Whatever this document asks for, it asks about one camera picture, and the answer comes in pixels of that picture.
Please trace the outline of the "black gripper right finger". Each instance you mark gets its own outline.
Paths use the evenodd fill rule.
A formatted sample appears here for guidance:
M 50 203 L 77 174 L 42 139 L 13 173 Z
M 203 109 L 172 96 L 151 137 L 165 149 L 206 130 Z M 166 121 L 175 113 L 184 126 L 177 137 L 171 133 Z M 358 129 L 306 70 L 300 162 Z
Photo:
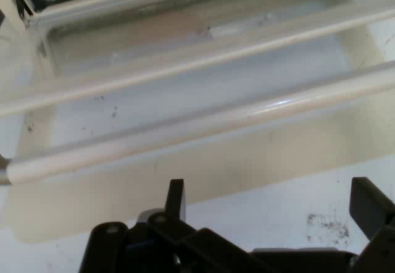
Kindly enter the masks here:
M 366 177 L 351 184 L 350 215 L 369 243 L 351 272 L 394 272 L 394 203 Z

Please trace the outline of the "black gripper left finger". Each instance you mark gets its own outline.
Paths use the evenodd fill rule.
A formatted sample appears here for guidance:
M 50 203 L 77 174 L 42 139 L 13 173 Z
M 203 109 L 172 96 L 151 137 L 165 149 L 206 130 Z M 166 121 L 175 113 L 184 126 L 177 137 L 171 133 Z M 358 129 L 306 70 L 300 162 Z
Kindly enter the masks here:
M 165 206 L 128 228 L 97 225 L 80 272 L 265 272 L 265 264 L 209 229 L 185 222 L 182 179 L 170 181 Z

